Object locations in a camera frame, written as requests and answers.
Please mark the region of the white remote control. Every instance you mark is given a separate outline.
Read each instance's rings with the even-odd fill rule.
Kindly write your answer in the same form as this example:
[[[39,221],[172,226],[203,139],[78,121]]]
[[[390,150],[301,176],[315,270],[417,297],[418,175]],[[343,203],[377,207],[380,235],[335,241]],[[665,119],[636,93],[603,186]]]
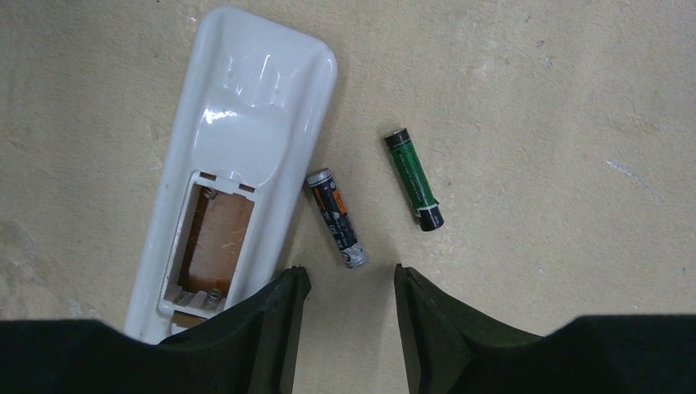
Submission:
[[[157,343],[277,268],[337,81],[320,39],[235,7],[199,23],[126,314]]]

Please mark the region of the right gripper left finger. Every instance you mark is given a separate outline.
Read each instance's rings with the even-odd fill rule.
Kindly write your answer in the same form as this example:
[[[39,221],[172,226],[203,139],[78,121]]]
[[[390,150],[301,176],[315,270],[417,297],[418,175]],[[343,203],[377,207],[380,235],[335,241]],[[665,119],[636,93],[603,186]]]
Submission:
[[[284,270],[219,315],[149,345],[98,320],[1,324],[4,393],[289,393],[305,268]]]

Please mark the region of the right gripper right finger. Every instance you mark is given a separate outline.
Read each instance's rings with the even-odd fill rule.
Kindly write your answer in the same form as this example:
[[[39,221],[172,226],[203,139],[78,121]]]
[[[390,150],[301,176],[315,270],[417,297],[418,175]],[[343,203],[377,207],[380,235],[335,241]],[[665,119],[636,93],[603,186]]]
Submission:
[[[500,322],[414,268],[394,272],[413,393],[692,393],[692,314],[584,315],[547,336]]]

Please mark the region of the black orange AAA battery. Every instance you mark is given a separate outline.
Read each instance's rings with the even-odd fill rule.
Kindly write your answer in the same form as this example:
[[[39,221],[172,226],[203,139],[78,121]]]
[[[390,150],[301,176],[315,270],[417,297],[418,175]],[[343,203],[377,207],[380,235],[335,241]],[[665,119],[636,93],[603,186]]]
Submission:
[[[365,264],[367,254],[352,226],[332,171],[324,168],[311,172],[305,180],[345,266],[357,268]]]

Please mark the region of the green AAA battery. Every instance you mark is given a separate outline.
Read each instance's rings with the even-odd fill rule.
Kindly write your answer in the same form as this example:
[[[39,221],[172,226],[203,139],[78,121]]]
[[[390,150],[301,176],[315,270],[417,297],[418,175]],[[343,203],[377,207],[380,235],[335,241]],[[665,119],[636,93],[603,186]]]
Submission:
[[[419,221],[420,229],[434,231],[442,227],[444,218],[439,208],[439,202],[433,195],[407,129],[402,128],[394,131],[383,139],[405,188],[414,215]]]

